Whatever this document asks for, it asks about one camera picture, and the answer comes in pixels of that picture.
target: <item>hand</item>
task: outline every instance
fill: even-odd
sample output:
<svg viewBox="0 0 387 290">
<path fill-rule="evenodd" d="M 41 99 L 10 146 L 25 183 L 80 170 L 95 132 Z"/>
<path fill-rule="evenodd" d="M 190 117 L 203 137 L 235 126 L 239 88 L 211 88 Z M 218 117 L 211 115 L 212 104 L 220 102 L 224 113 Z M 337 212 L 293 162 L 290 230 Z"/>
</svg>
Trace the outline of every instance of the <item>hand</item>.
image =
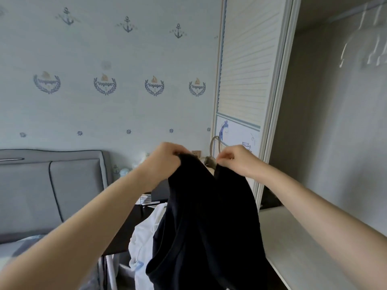
<svg viewBox="0 0 387 290">
<path fill-rule="evenodd" d="M 148 191 L 152 191 L 162 180 L 167 179 L 177 170 L 181 164 L 177 156 L 180 153 L 191 152 L 182 145 L 163 142 L 138 166 L 148 182 Z"/>
<path fill-rule="evenodd" d="M 263 180 L 264 172 L 270 167 L 242 145 L 227 146 L 216 157 L 216 162 L 258 182 Z"/>
</svg>

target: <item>wardrobe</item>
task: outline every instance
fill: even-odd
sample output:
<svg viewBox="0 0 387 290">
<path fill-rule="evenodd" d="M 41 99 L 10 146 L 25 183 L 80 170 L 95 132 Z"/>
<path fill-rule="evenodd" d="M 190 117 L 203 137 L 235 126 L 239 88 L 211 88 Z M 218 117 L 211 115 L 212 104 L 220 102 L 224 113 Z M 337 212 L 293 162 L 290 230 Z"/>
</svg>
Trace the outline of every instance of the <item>wardrobe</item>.
<svg viewBox="0 0 387 290">
<path fill-rule="evenodd" d="M 385 235 L 386 20 L 385 0 L 224 0 L 211 128 Z M 286 208 L 260 222 L 288 289 L 356 289 Z"/>
</svg>

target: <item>upholstered headboard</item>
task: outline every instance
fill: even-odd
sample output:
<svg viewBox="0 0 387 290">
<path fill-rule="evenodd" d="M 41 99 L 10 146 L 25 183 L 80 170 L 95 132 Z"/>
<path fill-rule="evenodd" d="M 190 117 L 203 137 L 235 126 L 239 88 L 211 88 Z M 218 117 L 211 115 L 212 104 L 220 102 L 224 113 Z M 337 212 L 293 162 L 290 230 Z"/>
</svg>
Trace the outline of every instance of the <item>upholstered headboard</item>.
<svg viewBox="0 0 387 290">
<path fill-rule="evenodd" d="M 98 150 L 0 150 L 0 243 L 47 234 L 110 184 Z"/>
</svg>

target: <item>electrical outlet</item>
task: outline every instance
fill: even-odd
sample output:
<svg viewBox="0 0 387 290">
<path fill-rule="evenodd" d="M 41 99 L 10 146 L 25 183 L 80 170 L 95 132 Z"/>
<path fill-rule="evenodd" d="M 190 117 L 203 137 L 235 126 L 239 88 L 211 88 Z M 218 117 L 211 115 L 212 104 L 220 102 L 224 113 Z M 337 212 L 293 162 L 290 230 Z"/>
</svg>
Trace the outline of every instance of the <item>electrical outlet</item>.
<svg viewBox="0 0 387 290">
<path fill-rule="evenodd" d="M 200 150 L 193 150 L 192 151 L 192 154 L 194 155 L 194 156 L 196 156 L 197 158 L 200 158 L 200 154 L 202 153 L 202 151 L 200 151 Z"/>
</svg>

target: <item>wardrobe door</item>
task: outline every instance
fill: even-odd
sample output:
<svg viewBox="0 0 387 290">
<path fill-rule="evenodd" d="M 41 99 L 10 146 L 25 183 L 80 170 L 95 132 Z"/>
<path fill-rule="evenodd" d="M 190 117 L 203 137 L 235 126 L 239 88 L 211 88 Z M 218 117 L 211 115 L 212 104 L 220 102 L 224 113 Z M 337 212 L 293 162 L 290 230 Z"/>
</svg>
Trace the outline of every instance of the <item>wardrobe door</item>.
<svg viewBox="0 0 387 290">
<path fill-rule="evenodd" d="M 225 0 L 212 135 L 268 162 L 301 0 Z M 259 207 L 263 186 L 253 182 Z"/>
</svg>

